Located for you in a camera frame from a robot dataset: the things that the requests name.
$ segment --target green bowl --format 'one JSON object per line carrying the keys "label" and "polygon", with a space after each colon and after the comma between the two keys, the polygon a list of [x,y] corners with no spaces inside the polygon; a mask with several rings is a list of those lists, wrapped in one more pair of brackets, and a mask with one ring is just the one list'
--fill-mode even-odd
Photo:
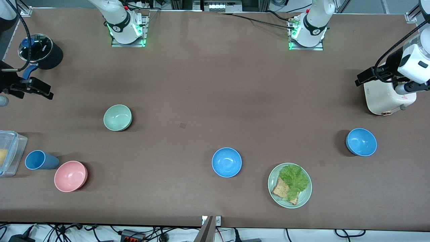
{"label": "green bowl", "polygon": [[277,204],[279,204],[280,206],[282,206],[284,208],[299,208],[299,207],[303,206],[309,200],[310,195],[312,193],[312,182],[310,181],[309,174],[301,166],[299,166],[299,167],[303,170],[304,174],[306,175],[307,179],[309,180],[309,183],[307,184],[306,189],[299,193],[298,201],[297,201],[296,205],[293,205],[292,203],[287,202],[287,201],[282,201],[282,198],[280,198],[280,197],[278,197],[272,193],[273,188],[276,186],[276,181],[278,180],[279,172],[282,170],[282,168],[284,168],[284,166],[289,166],[289,165],[299,166],[298,164],[294,164],[294,163],[283,163],[283,164],[276,166],[272,170],[272,172],[270,172],[269,179],[267,181],[267,186],[269,188],[270,196],[273,198],[273,200]]}
{"label": "green bowl", "polygon": [[114,105],[104,113],[103,123],[109,130],[122,131],[132,123],[132,112],[125,105]]}

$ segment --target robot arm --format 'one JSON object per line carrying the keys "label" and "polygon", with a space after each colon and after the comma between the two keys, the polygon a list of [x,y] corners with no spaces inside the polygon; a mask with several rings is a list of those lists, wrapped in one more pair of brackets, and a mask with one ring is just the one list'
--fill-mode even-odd
{"label": "robot arm", "polygon": [[323,38],[327,24],[335,12],[333,0],[313,0],[309,11],[301,13],[300,25],[291,37],[304,47],[314,47]]}
{"label": "robot arm", "polygon": [[0,33],[10,29],[18,19],[15,11],[12,7],[4,0],[0,0]]}
{"label": "robot arm", "polygon": [[[0,0],[0,34],[16,23],[18,18],[17,11],[14,0]],[[14,69],[12,66],[0,61],[0,93],[10,94],[21,99],[24,97],[24,93],[34,93],[51,100],[54,95],[50,92],[51,86],[35,77],[30,77],[34,67],[35,65],[31,65],[24,71],[23,76],[19,77],[16,72],[21,69]],[[5,96],[0,95],[0,106],[6,106],[8,102]]]}
{"label": "robot arm", "polygon": [[356,86],[369,81],[392,83],[399,95],[430,90],[430,27],[414,36],[387,57],[377,69],[370,67],[357,75]]}
{"label": "robot arm", "polygon": [[119,0],[88,0],[103,15],[112,37],[121,44],[129,44],[142,36],[142,14],[126,10]]}

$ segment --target green plate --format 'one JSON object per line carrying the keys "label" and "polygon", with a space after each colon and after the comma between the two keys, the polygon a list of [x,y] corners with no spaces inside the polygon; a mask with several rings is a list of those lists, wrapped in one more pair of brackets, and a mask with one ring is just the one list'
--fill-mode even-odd
{"label": "green plate", "polygon": [[287,201],[282,201],[282,198],[280,198],[280,197],[278,197],[272,193],[273,188],[276,186],[276,181],[278,180],[279,172],[282,170],[282,168],[284,168],[285,166],[289,166],[289,165],[299,166],[298,164],[294,164],[294,163],[283,163],[283,164],[276,166],[272,170],[272,172],[270,172],[269,179],[267,181],[267,186],[269,188],[270,196],[272,196],[273,200],[275,200],[275,202],[277,204],[281,205],[284,208],[299,208],[299,207],[303,206],[309,200],[310,194],[312,193],[312,182],[310,181],[309,174],[301,166],[299,166],[299,167],[303,170],[304,174],[307,176],[309,183],[307,184],[306,189],[299,193],[298,202],[296,205],[293,205],[292,203],[287,202]]}

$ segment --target lettuce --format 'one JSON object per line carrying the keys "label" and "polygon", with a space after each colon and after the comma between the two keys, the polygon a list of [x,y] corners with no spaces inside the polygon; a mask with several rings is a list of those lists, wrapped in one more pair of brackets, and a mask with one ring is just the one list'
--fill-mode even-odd
{"label": "lettuce", "polygon": [[297,198],[297,193],[306,189],[308,179],[298,165],[284,166],[279,173],[281,179],[290,187],[287,196],[282,200],[292,201]]}

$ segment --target bread slice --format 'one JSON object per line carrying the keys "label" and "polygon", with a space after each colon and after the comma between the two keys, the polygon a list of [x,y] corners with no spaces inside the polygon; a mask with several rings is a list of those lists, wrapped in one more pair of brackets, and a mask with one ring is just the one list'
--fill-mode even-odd
{"label": "bread slice", "polygon": [[[273,188],[272,193],[280,198],[284,198],[285,196],[287,196],[288,190],[290,190],[290,187],[281,179],[281,177],[278,177],[278,180],[276,181],[276,185]],[[298,202],[299,193],[300,192],[297,193],[296,199],[288,202],[292,203],[293,205],[296,205]]]}

